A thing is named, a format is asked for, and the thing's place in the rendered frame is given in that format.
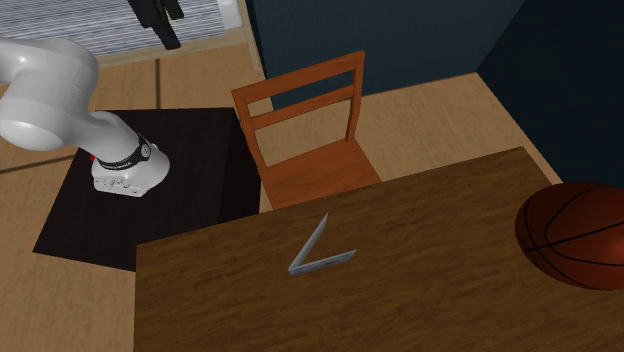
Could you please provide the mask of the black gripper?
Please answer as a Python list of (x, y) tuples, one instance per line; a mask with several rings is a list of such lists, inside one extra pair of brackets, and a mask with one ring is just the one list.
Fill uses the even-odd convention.
[[(139, 23), (151, 28), (166, 50), (176, 50), (181, 43), (168, 21), (161, 0), (127, 0)], [(167, 0), (167, 13), (172, 20), (182, 19), (184, 12), (178, 0)]]

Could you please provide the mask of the grey striped rug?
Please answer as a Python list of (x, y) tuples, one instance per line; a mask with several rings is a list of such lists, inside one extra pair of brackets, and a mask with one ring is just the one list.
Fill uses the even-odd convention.
[[(238, 0), (176, 0), (184, 17), (169, 19), (179, 41), (221, 36), (243, 26)], [(129, 0), (0, 0), (0, 37), (63, 38), (95, 56), (163, 47)]]

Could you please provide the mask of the brown wooden chair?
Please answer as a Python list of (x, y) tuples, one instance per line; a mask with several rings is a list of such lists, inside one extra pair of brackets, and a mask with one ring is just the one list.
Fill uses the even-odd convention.
[[(361, 108), (365, 52), (359, 50), (232, 91), (249, 151), (274, 209), (366, 187), (381, 181), (355, 138)], [(253, 117), (249, 105), (349, 72), (352, 82), (336, 90)], [(256, 132), (320, 108), (350, 101), (345, 136), (314, 150), (267, 165)]]

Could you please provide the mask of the grey open book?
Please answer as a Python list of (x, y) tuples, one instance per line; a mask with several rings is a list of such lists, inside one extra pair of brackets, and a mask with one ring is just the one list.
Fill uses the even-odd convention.
[(315, 261), (304, 262), (304, 260), (307, 258), (307, 255), (310, 253), (320, 236), (323, 234), (326, 228), (327, 219), (328, 213), (324, 215), (320, 223), (317, 225), (313, 233), (309, 236), (306, 243), (295, 257), (295, 259), (291, 262), (290, 266), (288, 267), (288, 272), (291, 276), (296, 277), (326, 267), (330, 267), (332, 265), (347, 262), (356, 253), (356, 250), (352, 250)]

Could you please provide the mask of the brown wooden table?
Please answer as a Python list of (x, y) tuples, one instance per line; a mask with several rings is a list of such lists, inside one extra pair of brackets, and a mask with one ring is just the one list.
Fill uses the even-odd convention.
[[(133, 352), (624, 352), (624, 290), (519, 249), (547, 185), (519, 147), (143, 244)], [(304, 262), (356, 253), (291, 276), (326, 213)]]

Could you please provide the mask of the brown basketball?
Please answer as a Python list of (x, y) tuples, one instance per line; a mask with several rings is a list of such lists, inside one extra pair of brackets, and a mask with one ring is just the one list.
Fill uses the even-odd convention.
[(525, 258), (555, 280), (624, 289), (624, 189), (596, 182), (548, 186), (518, 210), (515, 236)]

